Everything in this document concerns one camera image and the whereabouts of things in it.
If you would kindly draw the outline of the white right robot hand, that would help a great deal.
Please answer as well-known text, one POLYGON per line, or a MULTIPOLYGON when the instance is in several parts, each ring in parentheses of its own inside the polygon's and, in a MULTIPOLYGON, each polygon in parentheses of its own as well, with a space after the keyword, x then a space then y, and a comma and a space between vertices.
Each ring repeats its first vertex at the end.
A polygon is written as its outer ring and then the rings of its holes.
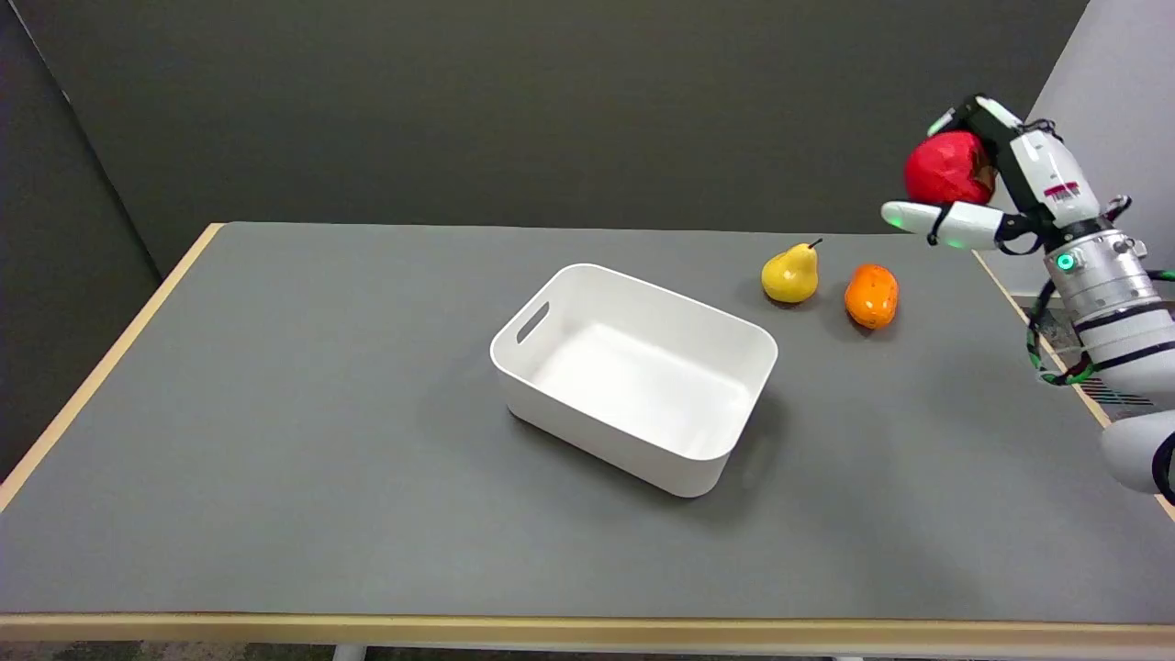
POLYGON ((985 94, 965 97, 928 127, 928 139, 961 133, 978 143, 978 166, 1002 180, 1013 213, 979 202, 916 202, 913 196, 881 205, 894 229, 924 235, 928 244, 1012 254, 1008 243, 1033 235, 1030 251, 1047 251, 1112 228, 1112 218, 1049 119, 1023 122, 985 94))

